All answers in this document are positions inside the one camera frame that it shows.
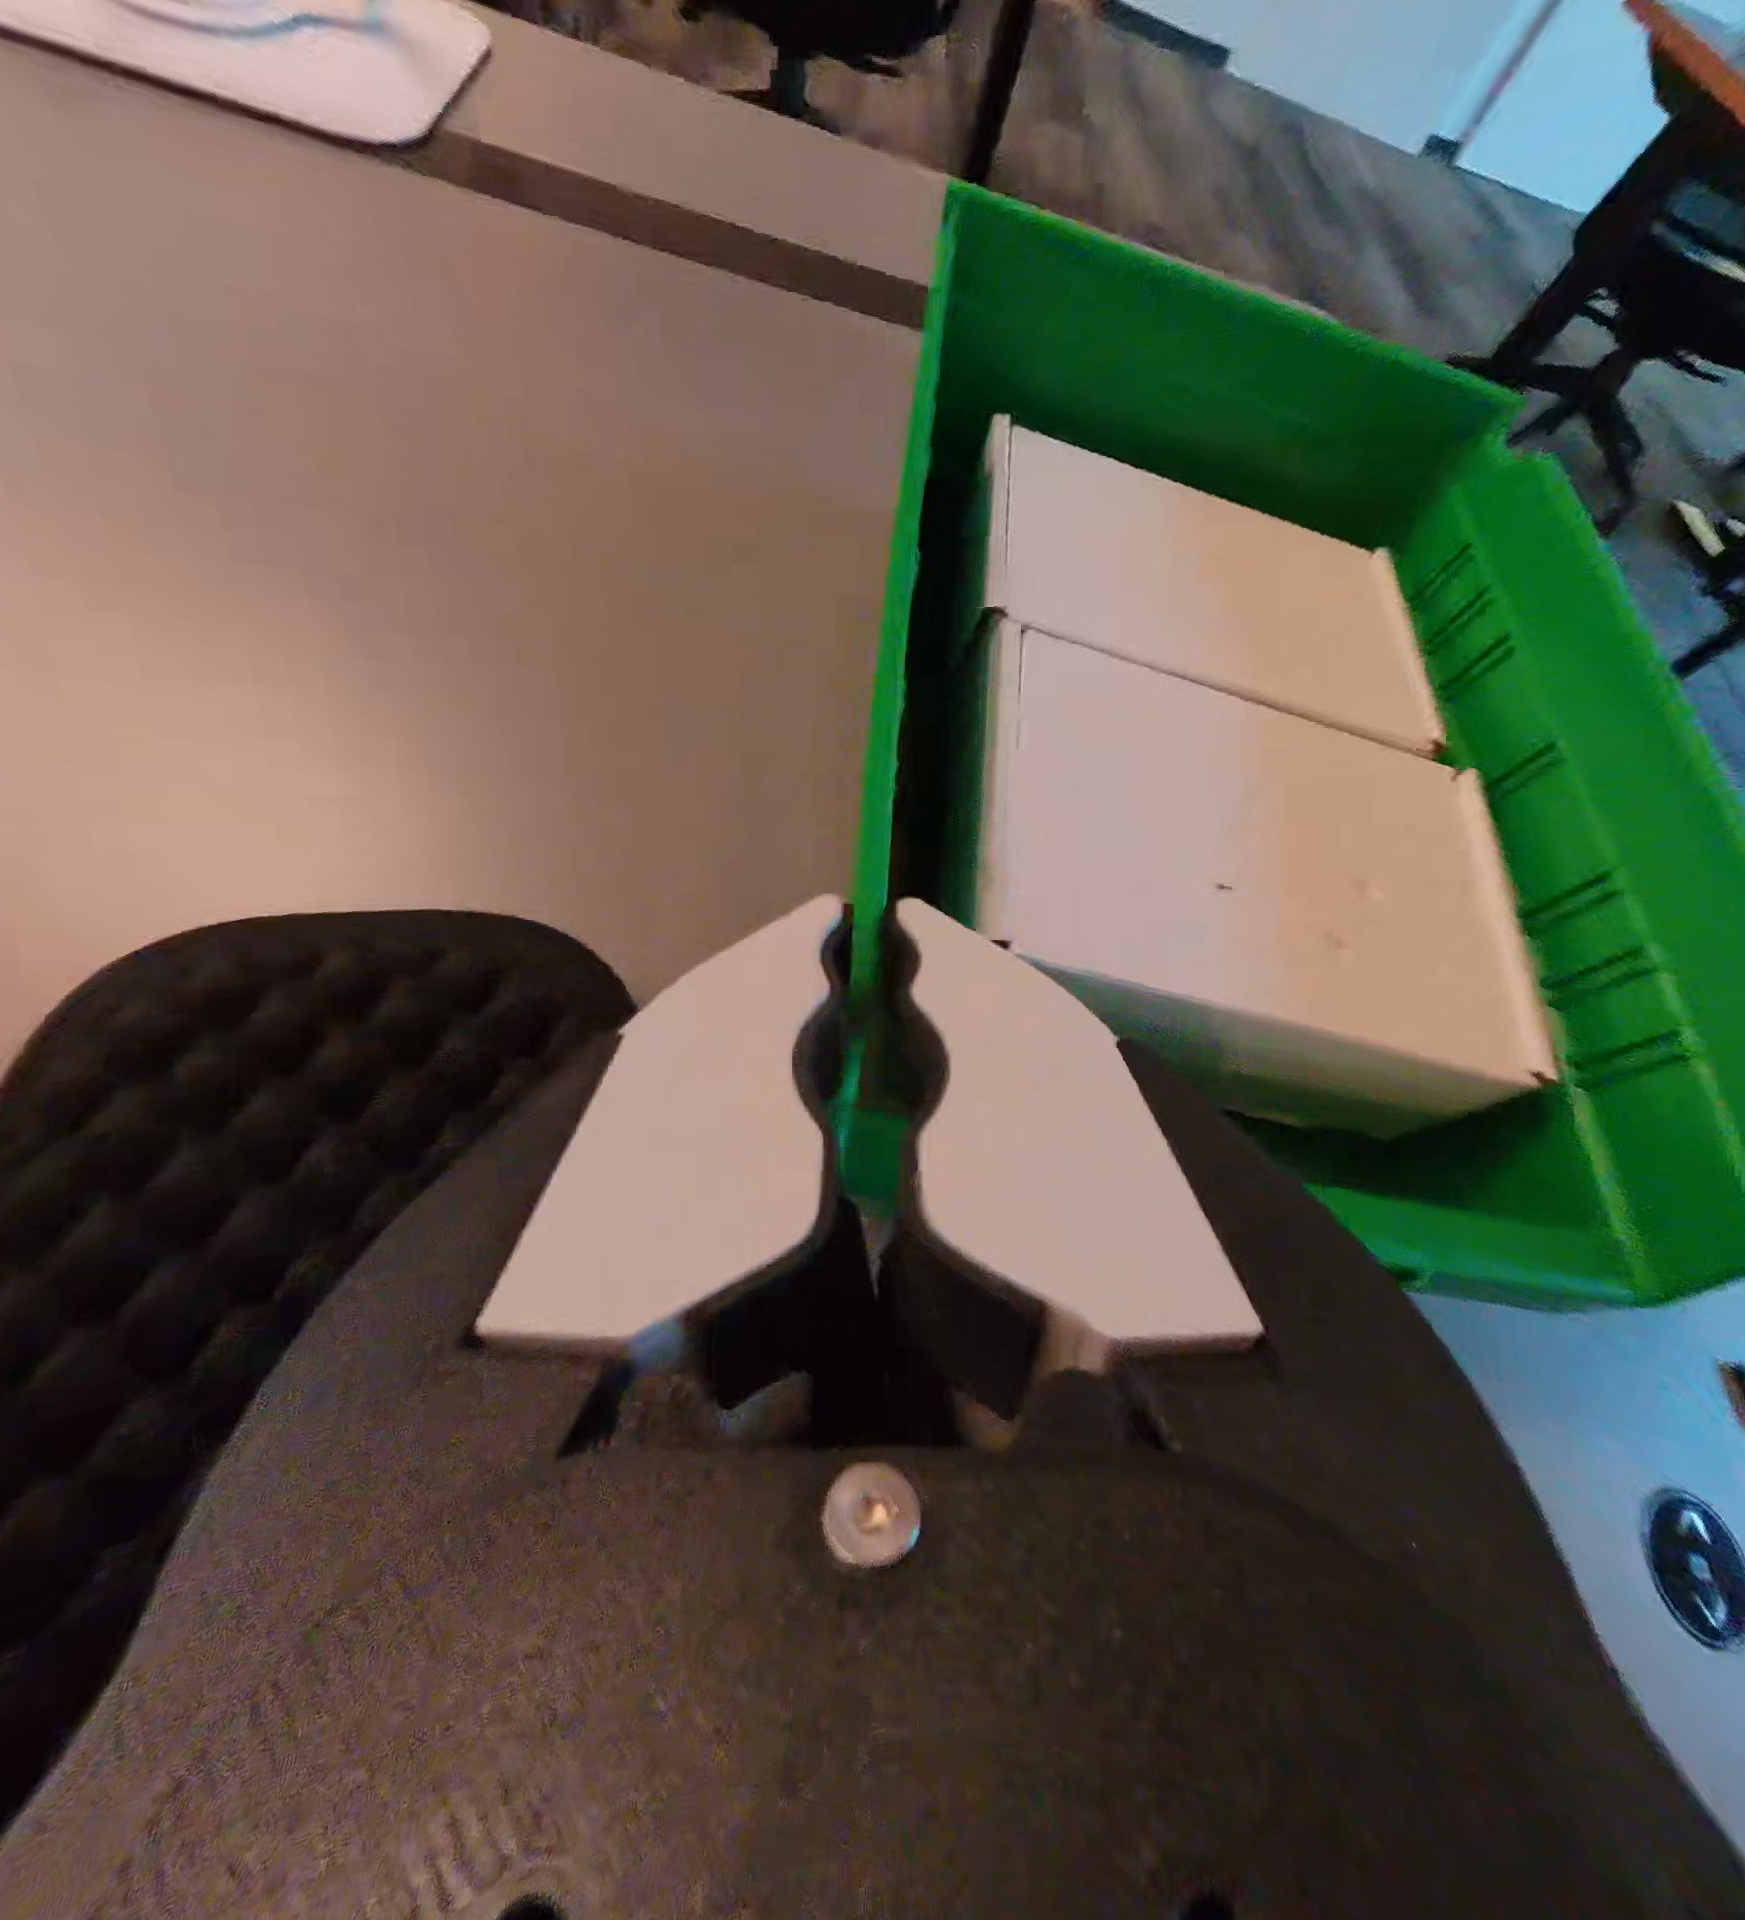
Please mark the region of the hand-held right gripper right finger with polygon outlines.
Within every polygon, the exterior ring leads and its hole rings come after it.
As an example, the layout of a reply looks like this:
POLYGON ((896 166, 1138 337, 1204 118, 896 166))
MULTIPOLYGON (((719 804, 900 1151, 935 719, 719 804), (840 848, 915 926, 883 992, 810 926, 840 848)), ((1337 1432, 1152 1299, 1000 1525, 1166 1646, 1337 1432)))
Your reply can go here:
POLYGON ((895 1305, 945 1374, 1251 1350, 1266 1322, 1119 1038, 923 899, 888 914, 923 1105, 895 1305))

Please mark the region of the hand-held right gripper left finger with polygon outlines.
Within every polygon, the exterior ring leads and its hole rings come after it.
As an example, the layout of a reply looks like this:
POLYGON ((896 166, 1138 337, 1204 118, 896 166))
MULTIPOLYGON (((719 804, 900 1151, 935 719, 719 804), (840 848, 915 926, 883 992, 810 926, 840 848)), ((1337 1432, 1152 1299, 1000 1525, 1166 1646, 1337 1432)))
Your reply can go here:
POLYGON ((847 903, 816 893, 619 1031, 472 1333, 507 1353, 679 1361, 836 1212, 847 903))

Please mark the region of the white cardboard mailer box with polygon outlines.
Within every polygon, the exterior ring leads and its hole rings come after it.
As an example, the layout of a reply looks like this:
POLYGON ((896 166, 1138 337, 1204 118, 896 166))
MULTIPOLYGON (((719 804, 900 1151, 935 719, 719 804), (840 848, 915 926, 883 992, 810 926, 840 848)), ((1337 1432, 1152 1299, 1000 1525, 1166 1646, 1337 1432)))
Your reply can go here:
POLYGON ((1221 1105, 1399 1137, 1557 1084, 1471 769, 991 618, 945 907, 1221 1105))
POLYGON ((994 414, 962 516, 955 648, 1011 621, 1181 682, 1439 755, 1386 545, 1366 549, 994 414))

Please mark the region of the green plastic bin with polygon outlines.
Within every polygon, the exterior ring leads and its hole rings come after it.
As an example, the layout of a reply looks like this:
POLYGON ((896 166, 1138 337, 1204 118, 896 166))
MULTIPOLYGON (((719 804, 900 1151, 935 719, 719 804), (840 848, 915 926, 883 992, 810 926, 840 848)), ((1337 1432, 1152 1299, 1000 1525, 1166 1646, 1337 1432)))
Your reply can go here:
POLYGON ((1399 1279, 1668 1305, 1745 1279, 1745 804, 1511 397, 1296 301, 951 181, 888 541, 836 1105, 895 1197, 880 926, 944 891, 955 569, 994 414, 1388 549, 1483 798, 1563 1084, 1402 1140, 1243 1117, 1399 1279))

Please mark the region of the black wrist rest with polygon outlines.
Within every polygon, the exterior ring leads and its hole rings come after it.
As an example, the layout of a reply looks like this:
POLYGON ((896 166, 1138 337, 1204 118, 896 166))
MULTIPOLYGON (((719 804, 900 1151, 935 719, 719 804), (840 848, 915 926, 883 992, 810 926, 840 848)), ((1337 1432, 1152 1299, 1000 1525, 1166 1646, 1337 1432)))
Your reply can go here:
POLYGON ((21 1047, 0 1078, 0 1837, 310 1314, 636 1006, 524 916, 285 914, 114 960, 21 1047))

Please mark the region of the black office chair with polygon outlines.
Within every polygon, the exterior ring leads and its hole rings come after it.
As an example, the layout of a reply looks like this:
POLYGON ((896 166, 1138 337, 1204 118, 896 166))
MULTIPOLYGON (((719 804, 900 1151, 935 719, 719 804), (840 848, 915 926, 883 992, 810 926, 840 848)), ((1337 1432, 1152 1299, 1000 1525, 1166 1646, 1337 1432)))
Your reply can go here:
POLYGON ((1510 442, 1550 436, 1572 419, 1586 426, 1613 492, 1611 508, 1592 522, 1611 533, 1638 499, 1635 470, 1648 450, 1625 404, 1628 380, 1649 361, 1714 385, 1745 374, 1745 212, 1734 222, 1723 212, 1652 222, 1616 263, 1592 269, 1592 288, 1572 315, 1611 337, 1611 347, 1589 365, 1526 361, 1510 374, 1488 370, 1485 357, 1452 357, 1450 365, 1552 397, 1510 442))
POLYGON ((896 76, 900 62, 944 38, 959 3, 679 3, 691 25, 719 13, 752 25, 773 49, 758 89, 735 99, 840 134, 840 124, 808 95, 810 62, 836 59, 865 76, 896 76))

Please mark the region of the white stand with instruction board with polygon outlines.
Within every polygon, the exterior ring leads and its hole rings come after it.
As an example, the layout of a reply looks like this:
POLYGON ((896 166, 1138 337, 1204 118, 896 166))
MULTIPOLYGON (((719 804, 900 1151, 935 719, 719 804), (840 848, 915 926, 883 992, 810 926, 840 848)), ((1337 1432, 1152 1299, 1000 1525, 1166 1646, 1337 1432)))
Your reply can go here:
POLYGON ((0 33, 364 148, 426 141, 492 52, 461 3, 0 3, 0 33))

